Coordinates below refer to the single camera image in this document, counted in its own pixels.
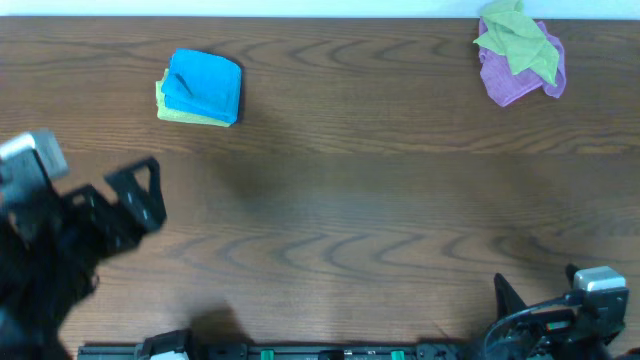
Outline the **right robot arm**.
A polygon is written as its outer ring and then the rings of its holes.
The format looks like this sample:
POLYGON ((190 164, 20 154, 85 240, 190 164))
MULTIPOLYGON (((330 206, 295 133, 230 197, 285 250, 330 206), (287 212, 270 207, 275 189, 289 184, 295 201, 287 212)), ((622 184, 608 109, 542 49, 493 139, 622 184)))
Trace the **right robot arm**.
POLYGON ((625 329, 626 278, 609 266, 565 268, 570 289, 528 305, 497 273, 497 319, 461 351, 461 359, 610 359, 607 346, 625 329))

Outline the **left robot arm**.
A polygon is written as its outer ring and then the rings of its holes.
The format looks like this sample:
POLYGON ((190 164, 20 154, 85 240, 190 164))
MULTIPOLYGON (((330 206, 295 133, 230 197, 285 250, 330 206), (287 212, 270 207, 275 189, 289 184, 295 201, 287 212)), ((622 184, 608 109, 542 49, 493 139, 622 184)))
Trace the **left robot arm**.
POLYGON ((1 356, 65 359, 59 329, 91 295, 100 262, 136 249, 167 215, 160 165, 149 157, 59 194, 34 153, 1 165, 1 356))

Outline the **blue microfiber cloth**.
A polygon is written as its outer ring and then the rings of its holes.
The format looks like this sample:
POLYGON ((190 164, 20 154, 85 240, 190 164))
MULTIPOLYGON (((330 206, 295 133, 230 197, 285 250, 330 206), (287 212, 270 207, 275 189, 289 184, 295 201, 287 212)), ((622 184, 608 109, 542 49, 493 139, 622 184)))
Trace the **blue microfiber cloth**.
POLYGON ((230 126, 239 119, 242 69, 218 55, 177 49, 162 85, 168 108, 215 118, 230 126))

